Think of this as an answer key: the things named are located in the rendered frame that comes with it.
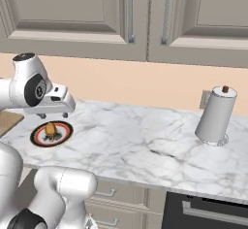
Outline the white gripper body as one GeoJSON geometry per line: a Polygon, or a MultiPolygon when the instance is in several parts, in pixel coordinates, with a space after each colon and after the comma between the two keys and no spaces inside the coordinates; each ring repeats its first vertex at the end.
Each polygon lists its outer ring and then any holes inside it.
{"type": "Polygon", "coordinates": [[[58,93],[48,93],[39,105],[24,110],[30,114],[55,114],[71,113],[76,108],[73,96],[67,92],[65,95],[58,93]]]}

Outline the brown piece of meat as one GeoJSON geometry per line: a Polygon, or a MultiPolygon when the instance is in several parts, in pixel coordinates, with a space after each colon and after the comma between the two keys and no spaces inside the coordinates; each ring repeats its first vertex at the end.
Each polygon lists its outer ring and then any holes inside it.
{"type": "Polygon", "coordinates": [[[60,134],[57,132],[56,126],[49,122],[45,127],[45,137],[44,140],[50,140],[53,142],[54,140],[58,140],[60,138],[60,134]]]}

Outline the black plate with red rim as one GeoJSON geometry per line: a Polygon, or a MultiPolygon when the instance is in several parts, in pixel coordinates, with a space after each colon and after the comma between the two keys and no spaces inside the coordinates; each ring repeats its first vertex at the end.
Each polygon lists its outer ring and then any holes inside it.
{"type": "Polygon", "coordinates": [[[34,146],[36,146],[36,147],[56,147],[56,146],[59,146],[59,145],[65,143],[67,140],[69,140],[74,133],[73,126],[66,121],[53,120],[53,121],[49,121],[49,122],[52,122],[56,126],[57,132],[60,134],[60,138],[58,140],[54,140],[53,142],[51,142],[50,140],[44,140],[45,127],[48,124],[48,122],[46,122],[46,123],[39,125],[31,133],[30,142],[34,146]]]}

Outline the wooden cutting board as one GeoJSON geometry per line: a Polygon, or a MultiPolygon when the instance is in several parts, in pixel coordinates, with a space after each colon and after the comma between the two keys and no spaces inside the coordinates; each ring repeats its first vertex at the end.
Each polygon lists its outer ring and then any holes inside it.
{"type": "Polygon", "coordinates": [[[0,112],[0,138],[17,126],[23,119],[22,114],[7,111],[0,112]]]}

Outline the beige drawer front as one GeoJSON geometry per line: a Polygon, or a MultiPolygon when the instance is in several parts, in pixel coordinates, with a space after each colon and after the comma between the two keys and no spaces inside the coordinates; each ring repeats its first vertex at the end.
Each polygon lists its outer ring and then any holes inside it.
{"type": "Polygon", "coordinates": [[[111,188],[116,189],[113,197],[94,195],[94,198],[106,199],[111,202],[137,206],[139,208],[146,207],[146,192],[144,188],[135,186],[133,184],[124,184],[121,182],[109,180],[98,180],[97,191],[109,192],[111,188]]]}
{"type": "Polygon", "coordinates": [[[140,212],[90,202],[86,202],[85,207],[87,212],[92,213],[96,220],[112,222],[114,218],[119,219],[115,227],[97,223],[99,229],[145,229],[145,218],[140,212]]]}

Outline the beige cupboard door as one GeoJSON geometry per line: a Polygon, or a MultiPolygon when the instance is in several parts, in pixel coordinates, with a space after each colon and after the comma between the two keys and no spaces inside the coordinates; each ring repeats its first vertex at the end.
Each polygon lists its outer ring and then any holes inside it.
{"type": "Polygon", "coordinates": [[[248,0],[170,0],[162,45],[164,7],[151,0],[149,61],[248,68],[248,0]]]}
{"type": "Polygon", "coordinates": [[[0,52],[144,61],[148,0],[0,0],[0,52]]]}

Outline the black dishwasher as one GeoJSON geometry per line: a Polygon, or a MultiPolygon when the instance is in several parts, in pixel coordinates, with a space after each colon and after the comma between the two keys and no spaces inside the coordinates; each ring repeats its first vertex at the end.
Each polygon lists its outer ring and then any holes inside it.
{"type": "Polygon", "coordinates": [[[248,229],[248,226],[244,225],[184,214],[183,201],[190,202],[194,209],[248,218],[248,205],[168,192],[162,229],[248,229]]]}

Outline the white paper towel roll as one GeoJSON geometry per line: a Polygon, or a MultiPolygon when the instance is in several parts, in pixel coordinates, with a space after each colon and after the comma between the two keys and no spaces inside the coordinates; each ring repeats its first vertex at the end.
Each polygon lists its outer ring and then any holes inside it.
{"type": "Polygon", "coordinates": [[[221,147],[229,142],[227,128],[237,92],[227,86],[215,86],[203,110],[195,135],[205,144],[221,147]]]}

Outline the grey wall outlet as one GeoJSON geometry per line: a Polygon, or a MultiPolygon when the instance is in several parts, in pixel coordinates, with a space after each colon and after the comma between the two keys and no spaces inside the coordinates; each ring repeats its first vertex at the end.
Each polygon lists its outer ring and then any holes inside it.
{"type": "Polygon", "coordinates": [[[201,95],[201,102],[200,102],[200,108],[201,108],[201,109],[204,109],[204,108],[205,108],[205,106],[206,106],[206,104],[207,104],[207,102],[208,102],[208,99],[209,99],[209,97],[210,97],[210,94],[211,94],[211,92],[208,91],[208,90],[204,90],[204,91],[202,92],[202,95],[201,95]]]}

